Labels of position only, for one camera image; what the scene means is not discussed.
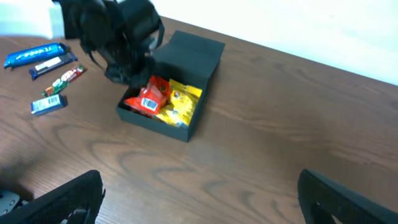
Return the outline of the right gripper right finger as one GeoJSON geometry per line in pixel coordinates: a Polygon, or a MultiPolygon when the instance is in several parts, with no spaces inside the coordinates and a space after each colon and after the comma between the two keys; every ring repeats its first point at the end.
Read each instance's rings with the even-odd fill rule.
{"type": "Polygon", "coordinates": [[[297,184],[306,223],[397,223],[397,213],[320,173],[303,169],[297,184]]]}

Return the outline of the black gift box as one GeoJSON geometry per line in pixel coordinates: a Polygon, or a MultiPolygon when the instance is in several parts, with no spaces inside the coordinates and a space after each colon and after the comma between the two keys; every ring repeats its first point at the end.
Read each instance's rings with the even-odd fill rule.
{"type": "Polygon", "coordinates": [[[222,42],[177,30],[169,42],[154,53],[155,65],[152,72],[154,75],[202,90],[192,121],[187,128],[173,127],[131,111],[123,103],[123,100],[139,94],[138,89],[131,87],[127,89],[116,107],[119,117],[128,123],[188,142],[200,119],[208,93],[208,84],[217,69],[224,47],[225,44],[222,42]]]}

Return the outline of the blue biscuit bar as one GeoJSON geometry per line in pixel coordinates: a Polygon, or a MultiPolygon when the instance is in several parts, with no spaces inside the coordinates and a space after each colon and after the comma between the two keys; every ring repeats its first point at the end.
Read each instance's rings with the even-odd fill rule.
{"type": "Polygon", "coordinates": [[[4,62],[4,69],[20,67],[23,65],[51,59],[65,55],[69,51],[69,46],[60,42],[53,42],[50,44],[44,44],[30,49],[21,50],[7,55],[4,62]]]}

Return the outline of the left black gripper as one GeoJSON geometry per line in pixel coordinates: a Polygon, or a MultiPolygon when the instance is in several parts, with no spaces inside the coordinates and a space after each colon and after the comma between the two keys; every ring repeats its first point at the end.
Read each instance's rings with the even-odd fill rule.
{"type": "Polygon", "coordinates": [[[153,51],[163,41],[164,25],[149,0],[57,0],[66,39],[78,39],[85,53],[106,61],[106,78],[141,88],[153,75],[153,51]]]}

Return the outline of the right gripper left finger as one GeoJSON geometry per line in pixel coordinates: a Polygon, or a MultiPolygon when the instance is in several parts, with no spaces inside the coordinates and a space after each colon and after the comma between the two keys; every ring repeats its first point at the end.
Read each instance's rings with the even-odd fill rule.
{"type": "Polygon", "coordinates": [[[105,193],[100,172],[89,170],[18,208],[2,209],[1,223],[95,224],[105,193]]]}

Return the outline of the yellow snack packet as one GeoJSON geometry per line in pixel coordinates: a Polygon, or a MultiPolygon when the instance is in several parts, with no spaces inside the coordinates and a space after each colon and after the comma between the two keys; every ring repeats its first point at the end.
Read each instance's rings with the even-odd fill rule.
{"type": "Polygon", "coordinates": [[[202,94],[202,89],[169,80],[171,94],[155,118],[171,126],[187,129],[202,94]]]}

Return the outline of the red snack packet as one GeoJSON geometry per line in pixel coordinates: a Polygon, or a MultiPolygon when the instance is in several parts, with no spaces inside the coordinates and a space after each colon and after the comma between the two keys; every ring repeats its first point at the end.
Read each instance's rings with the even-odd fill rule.
{"type": "Polygon", "coordinates": [[[151,76],[146,87],[141,88],[138,96],[127,98],[123,103],[130,108],[153,116],[167,104],[171,94],[171,87],[167,80],[158,76],[151,76]]]}

